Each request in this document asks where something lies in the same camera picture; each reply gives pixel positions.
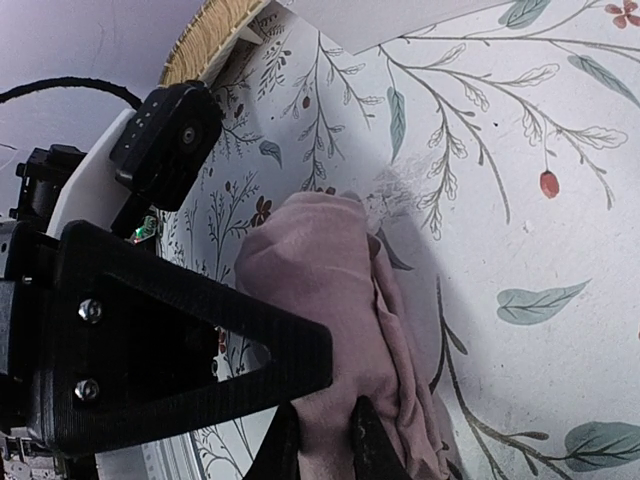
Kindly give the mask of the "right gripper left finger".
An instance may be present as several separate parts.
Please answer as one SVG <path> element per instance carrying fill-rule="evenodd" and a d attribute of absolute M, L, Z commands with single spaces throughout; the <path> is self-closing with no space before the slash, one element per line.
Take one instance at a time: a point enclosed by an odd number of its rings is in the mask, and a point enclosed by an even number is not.
<path fill-rule="evenodd" d="M 281 404 L 272 419 L 247 480 L 296 480 L 300 478 L 299 420 L 291 403 Z"/>

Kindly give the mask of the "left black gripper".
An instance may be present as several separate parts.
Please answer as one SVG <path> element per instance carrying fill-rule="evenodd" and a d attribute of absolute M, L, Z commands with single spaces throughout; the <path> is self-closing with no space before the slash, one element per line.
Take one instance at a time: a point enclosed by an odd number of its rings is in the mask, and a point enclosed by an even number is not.
<path fill-rule="evenodd" d="M 1 224 L 1 431 L 65 435 L 65 353 L 59 313 L 60 231 Z"/>

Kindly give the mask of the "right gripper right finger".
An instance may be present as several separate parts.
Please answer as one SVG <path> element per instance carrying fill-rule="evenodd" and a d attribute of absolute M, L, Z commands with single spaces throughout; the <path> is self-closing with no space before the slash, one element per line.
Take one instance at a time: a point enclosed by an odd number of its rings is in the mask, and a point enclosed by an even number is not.
<path fill-rule="evenodd" d="M 372 401 L 360 396 L 350 420 L 350 440 L 357 480 L 409 480 Z"/>

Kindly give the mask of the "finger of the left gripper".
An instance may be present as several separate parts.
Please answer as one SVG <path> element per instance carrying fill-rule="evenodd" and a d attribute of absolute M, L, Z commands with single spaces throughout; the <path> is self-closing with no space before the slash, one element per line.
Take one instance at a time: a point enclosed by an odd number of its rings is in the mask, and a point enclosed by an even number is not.
<path fill-rule="evenodd" d="M 176 436 L 328 387 L 320 324 L 85 221 L 55 258 L 29 430 L 88 455 Z"/>

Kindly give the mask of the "pink and white underwear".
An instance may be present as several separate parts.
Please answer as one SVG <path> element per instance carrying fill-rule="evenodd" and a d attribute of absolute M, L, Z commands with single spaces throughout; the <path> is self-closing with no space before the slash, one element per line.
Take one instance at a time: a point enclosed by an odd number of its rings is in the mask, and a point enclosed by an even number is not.
<path fill-rule="evenodd" d="M 349 423 L 363 396 L 372 401 L 408 476 L 448 477 L 400 290 L 360 202 L 292 195 L 245 238 L 235 273 L 239 291 L 317 322 L 332 336 L 332 384 L 293 403 L 302 478 L 354 477 Z"/>

